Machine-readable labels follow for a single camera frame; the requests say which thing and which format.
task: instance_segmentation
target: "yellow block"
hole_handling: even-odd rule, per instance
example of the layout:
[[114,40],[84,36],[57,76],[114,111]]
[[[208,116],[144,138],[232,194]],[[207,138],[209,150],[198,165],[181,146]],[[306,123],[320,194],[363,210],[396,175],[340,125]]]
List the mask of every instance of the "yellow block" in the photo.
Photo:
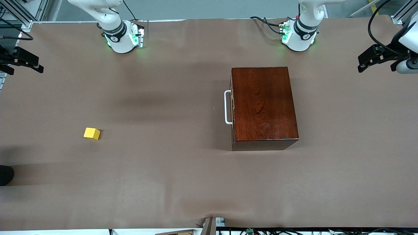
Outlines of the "yellow block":
[[96,128],[87,127],[84,132],[84,137],[92,140],[99,140],[100,131]]
[[372,12],[375,13],[375,11],[377,10],[376,4],[373,4],[371,6],[371,9],[372,9]]

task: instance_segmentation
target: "gray wall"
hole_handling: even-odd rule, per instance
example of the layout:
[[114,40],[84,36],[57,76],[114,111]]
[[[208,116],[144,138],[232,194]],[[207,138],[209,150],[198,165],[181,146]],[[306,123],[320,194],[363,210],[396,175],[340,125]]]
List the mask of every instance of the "gray wall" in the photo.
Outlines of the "gray wall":
[[[294,17],[298,13],[296,0],[125,0],[138,19],[211,19]],[[124,5],[117,8],[122,19],[132,19]],[[62,1],[57,21],[93,20],[67,0]]]

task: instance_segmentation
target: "yellow cube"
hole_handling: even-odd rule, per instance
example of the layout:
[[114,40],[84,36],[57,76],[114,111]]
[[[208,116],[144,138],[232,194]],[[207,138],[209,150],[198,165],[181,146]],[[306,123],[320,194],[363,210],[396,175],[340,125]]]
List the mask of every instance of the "yellow cube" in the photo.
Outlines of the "yellow cube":
[[84,132],[84,137],[92,140],[99,140],[100,131],[96,128],[87,127]]

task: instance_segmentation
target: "black object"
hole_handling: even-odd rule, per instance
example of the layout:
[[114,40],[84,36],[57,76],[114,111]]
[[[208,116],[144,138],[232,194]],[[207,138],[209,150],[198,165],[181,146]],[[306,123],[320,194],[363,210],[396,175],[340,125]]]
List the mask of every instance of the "black object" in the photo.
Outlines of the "black object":
[[9,67],[9,64],[25,66],[38,73],[43,73],[43,66],[39,64],[39,57],[19,46],[15,47],[13,53],[9,53],[8,50],[0,46],[0,71],[13,75],[15,69]]
[[25,40],[25,41],[31,41],[33,40],[33,37],[28,34],[27,32],[23,31],[21,28],[16,27],[15,25],[11,24],[9,21],[4,20],[3,18],[0,17],[0,20],[3,21],[4,23],[8,24],[10,27],[19,30],[19,32],[23,33],[24,35],[27,36],[27,38],[19,38],[19,37],[10,37],[10,36],[1,36],[1,39],[15,39],[15,40]]
[[404,26],[399,32],[395,34],[390,44],[387,46],[381,46],[379,44],[374,44],[359,55],[359,66],[357,67],[359,73],[366,70],[368,67],[381,64],[386,61],[396,61],[390,67],[392,72],[396,71],[396,66],[407,59],[416,60],[415,58],[418,55],[410,51],[404,45],[399,42],[399,39],[404,35],[408,30],[408,26]]
[[5,186],[12,181],[15,172],[10,166],[0,165],[0,186]]
[[138,20],[135,15],[132,13],[132,11],[130,10],[130,8],[128,7],[128,5],[126,5],[125,0],[123,0],[123,4],[125,4],[125,7],[128,8],[129,12],[131,13],[133,19],[132,20]]

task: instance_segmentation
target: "wire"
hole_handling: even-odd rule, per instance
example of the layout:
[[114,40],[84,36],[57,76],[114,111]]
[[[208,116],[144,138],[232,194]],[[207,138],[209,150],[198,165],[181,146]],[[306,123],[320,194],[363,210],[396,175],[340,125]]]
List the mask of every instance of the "wire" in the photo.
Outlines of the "wire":
[[290,228],[283,228],[283,230],[288,231],[288,232],[292,232],[292,233],[296,233],[297,235],[303,235],[300,232],[296,232],[295,230],[290,229]]
[[376,14],[377,14],[377,12],[384,6],[384,5],[386,5],[388,2],[390,2],[390,1],[392,1],[392,0],[386,0],[384,3],[382,3],[380,6],[378,6],[377,8],[376,8],[376,10],[375,10],[375,12],[373,13],[373,15],[371,16],[371,18],[370,18],[370,20],[369,20],[369,24],[367,25],[367,31],[369,32],[369,36],[370,36],[370,38],[373,40],[373,41],[375,41],[375,43],[377,43],[379,46],[381,46],[381,47],[383,47],[383,48],[385,48],[386,50],[388,50],[388,51],[390,51],[390,52],[392,52],[392,53],[395,53],[395,54],[397,54],[397,55],[399,55],[399,56],[403,56],[404,54],[402,54],[402,53],[400,53],[400,52],[397,52],[397,51],[395,51],[395,50],[392,50],[392,49],[390,49],[389,47],[387,47],[387,46],[385,46],[385,45],[383,45],[381,42],[379,42],[374,36],[373,36],[373,34],[372,34],[372,30],[371,30],[371,26],[372,26],[372,21],[373,21],[373,19],[375,18],[375,16],[376,16]]
[[257,19],[257,20],[260,20],[260,21],[261,21],[261,22],[263,22],[264,24],[267,24],[267,26],[271,29],[271,31],[273,31],[273,32],[275,32],[275,33],[277,33],[277,34],[280,34],[280,35],[285,35],[285,33],[283,33],[283,32],[277,32],[276,30],[274,30],[274,29],[272,28],[272,26],[279,27],[279,25],[278,25],[278,24],[273,24],[273,23],[268,22],[268,21],[267,21],[267,19],[266,19],[265,17],[264,17],[263,19],[261,19],[260,17],[253,16],[253,17],[250,17],[250,19]]
[[373,231],[371,231],[371,232],[366,232],[366,233],[363,233],[363,234],[366,234],[366,235],[368,235],[368,234],[370,234],[370,233],[372,233],[372,232],[377,232],[377,231],[379,231],[379,230],[384,230],[385,232],[392,232],[392,233],[396,233],[396,234],[398,234],[398,235],[403,235],[404,233],[402,233],[402,232],[398,232],[398,231],[395,231],[395,230],[392,230],[392,229],[388,229],[388,228],[384,228],[384,227],[382,227],[382,228],[378,228],[378,229],[376,229],[376,230],[373,230]]
[[119,12],[117,12],[117,11],[113,10],[112,8],[109,8],[109,10],[111,10],[111,11],[113,11],[114,13],[116,13],[116,14],[118,14],[118,15],[119,15]]
[[123,4],[125,4],[126,8],[128,8],[129,12],[131,13],[133,20],[138,20],[135,15],[132,13],[132,11],[130,10],[130,8],[128,7],[128,5],[125,3],[125,0],[123,0]]
[[3,39],[16,39],[16,40],[26,40],[26,41],[31,41],[33,40],[33,37],[31,35],[29,35],[27,32],[23,31],[21,28],[18,28],[14,25],[12,25],[11,23],[9,23],[9,21],[7,20],[3,20],[3,18],[0,18],[1,21],[3,21],[4,23],[8,24],[9,26],[11,26],[12,28],[15,28],[17,30],[19,30],[21,33],[25,34],[26,36],[28,36],[29,38],[18,38],[18,37],[10,37],[10,36],[1,36]]
[[293,235],[293,234],[291,234],[291,233],[288,233],[288,232],[286,232],[286,231],[280,231],[280,229],[283,229],[283,228],[280,228],[280,227],[278,227],[278,228],[274,228],[276,231],[278,230],[279,231],[279,233],[277,233],[276,231],[273,231],[273,233],[274,233],[274,235],[279,235],[279,234],[281,234],[281,233],[285,233],[285,234],[287,234],[287,235]]
[[3,18],[3,16],[5,14],[10,14],[9,12],[7,12],[6,8],[4,8],[3,6],[0,6],[0,18]]
[[274,30],[268,22],[267,22],[267,26],[271,29],[271,31],[273,31],[277,34],[280,34],[280,35],[285,35],[285,33],[283,33],[283,32],[277,32],[276,30]]

